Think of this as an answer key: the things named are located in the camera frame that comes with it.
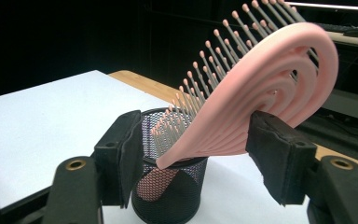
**pen holder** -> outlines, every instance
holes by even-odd
[[[131,202],[138,217],[146,223],[186,223],[196,215],[208,158],[193,158],[160,170],[157,147],[150,130],[165,108],[143,113],[144,173],[135,185]]]

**black background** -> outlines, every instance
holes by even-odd
[[[91,70],[131,70],[177,88],[205,40],[216,41],[213,29],[243,3],[251,1],[0,1],[0,95]],[[326,23],[356,21],[307,13]],[[353,70],[357,76],[358,67],[346,69]],[[358,77],[345,76],[342,86],[353,89]]]

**hairbrush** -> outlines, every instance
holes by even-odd
[[[338,59],[328,34],[305,22],[283,0],[262,3],[252,2],[259,20],[246,4],[242,6],[261,39],[233,11],[241,30],[234,31],[223,20],[229,36],[224,38],[216,29],[213,34],[220,45],[213,48],[211,41],[205,42],[210,56],[202,50],[201,63],[194,62],[194,71],[187,72],[190,81],[185,78],[185,86],[179,88],[184,100],[177,95],[152,130],[161,155],[158,168],[187,158],[246,153],[254,111],[268,112],[296,127],[330,94]]]

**pink bristle tip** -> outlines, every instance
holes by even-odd
[[[223,20],[223,25],[228,27],[228,21],[227,20]]]
[[[258,8],[258,2],[257,1],[252,1],[252,7]]]
[[[237,12],[237,11],[232,11],[231,15],[232,15],[232,17],[233,17],[234,19],[237,19],[237,18],[240,17],[240,16],[238,15],[238,12]]]
[[[246,5],[246,4],[242,5],[242,10],[245,11],[245,12],[250,11],[248,5]]]
[[[220,34],[219,34],[219,31],[218,30],[213,30],[213,34],[215,35],[215,36],[220,36]]]
[[[252,27],[253,27],[255,30],[258,30],[258,26],[257,26],[257,24],[255,24],[255,22],[252,23]]]

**white table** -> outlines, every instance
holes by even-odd
[[[167,103],[92,71],[0,96],[0,207],[51,185],[56,167],[89,156],[116,118]],[[278,205],[248,155],[208,160],[198,213],[188,223],[308,223],[304,205]],[[105,223],[143,223],[131,205]]]

